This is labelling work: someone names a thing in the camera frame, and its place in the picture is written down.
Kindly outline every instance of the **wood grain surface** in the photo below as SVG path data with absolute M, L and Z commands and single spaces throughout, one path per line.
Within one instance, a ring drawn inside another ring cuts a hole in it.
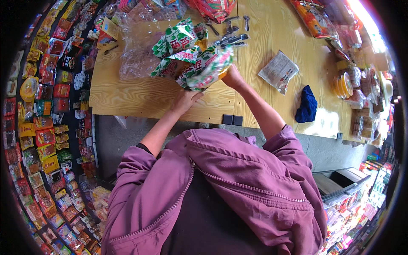
M 353 140 L 350 133 L 351 109 L 332 92 L 332 80 L 337 72 L 336 58 L 325 40 L 313 38 L 289 1 L 238 0 L 230 16 L 248 15 L 250 31 L 244 30 L 244 19 L 238 25 L 239 33 L 248 33 L 247 47 L 236 50 L 236 65 L 244 79 L 291 125 L 296 133 Z M 186 17 L 194 24 L 202 21 L 195 11 L 188 10 Z M 161 29 L 178 21 L 159 22 Z M 142 30 L 155 32 L 157 24 L 144 24 Z M 220 34 L 225 24 L 215 25 Z M 209 29 L 209 41 L 216 39 Z M 180 89 L 173 80 L 163 78 L 119 79 L 120 56 L 124 42 L 104 55 L 99 51 L 93 73 L 90 102 L 94 114 L 126 115 L 160 118 L 169 108 Z M 289 82 L 286 95 L 260 78 L 259 71 L 281 50 L 300 72 Z M 314 122 L 297 123 L 294 119 L 300 105 L 301 91 L 310 85 L 318 102 Z M 219 124 L 223 114 L 244 117 L 243 126 L 259 128 L 248 106 L 234 90 L 218 81 L 204 92 L 205 96 L 189 110 L 182 120 Z

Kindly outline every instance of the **jacket sleeve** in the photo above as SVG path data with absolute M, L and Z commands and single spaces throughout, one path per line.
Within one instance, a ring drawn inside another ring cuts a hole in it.
M 127 149 L 116 172 L 117 181 L 109 197 L 109 212 L 125 204 L 130 194 L 144 182 L 155 162 L 156 158 L 142 148 L 130 146 Z
M 303 152 L 302 145 L 289 125 L 266 141 L 263 148 L 274 154 L 286 167 L 306 166 L 312 170 L 311 160 Z

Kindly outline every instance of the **navy rag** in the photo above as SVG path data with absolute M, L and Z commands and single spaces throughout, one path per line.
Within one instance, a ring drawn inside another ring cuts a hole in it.
M 298 123 L 312 122 L 315 120 L 317 101 L 310 86 L 307 85 L 302 90 L 302 100 L 299 109 L 296 111 L 295 120 Z

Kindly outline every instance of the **gray floor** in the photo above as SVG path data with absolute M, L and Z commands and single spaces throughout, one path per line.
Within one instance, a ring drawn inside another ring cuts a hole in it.
M 124 129 L 113 116 L 98 115 L 96 117 L 97 135 L 99 138 L 97 153 L 104 179 L 116 172 L 121 156 L 127 148 L 130 145 L 138 144 L 157 122 L 157 120 L 154 119 L 132 120 L 127 122 L 127 129 Z M 257 138 L 257 146 L 260 148 L 266 141 L 260 129 L 178 121 L 171 129 L 166 143 L 187 129 L 205 127 L 219 127 L 242 136 L 255 135 Z M 353 147 L 353 145 L 348 144 L 348 141 L 313 135 L 296 134 L 296 136 L 303 146 L 303 151 L 312 160 L 313 172 L 352 166 L 358 169 L 362 160 L 365 160 L 367 155 L 375 150 L 374 146 L 367 144 Z

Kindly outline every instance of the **red snack package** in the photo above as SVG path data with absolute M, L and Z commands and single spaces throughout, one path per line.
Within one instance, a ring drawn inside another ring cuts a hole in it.
M 203 18 L 209 18 L 220 24 L 234 9 L 236 0 L 184 0 L 191 8 L 197 10 Z
M 69 97 L 69 90 L 71 86 L 69 84 L 57 84 L 54 86 L 55 98 L 67 98 Z
M 3 115 L 10 116 L 16 113 L 16 98 L 4 99 Z
M 54 129 L 44 129 L 36 132 L 35 143 L 38 147 L 55 143 Z
M 16 142 L 16 146 L 14 148 L 4 150 L 4 152 L 6 154 L 6 160 L 9 165 L 21 162 L 22 158 L 19 142 Z

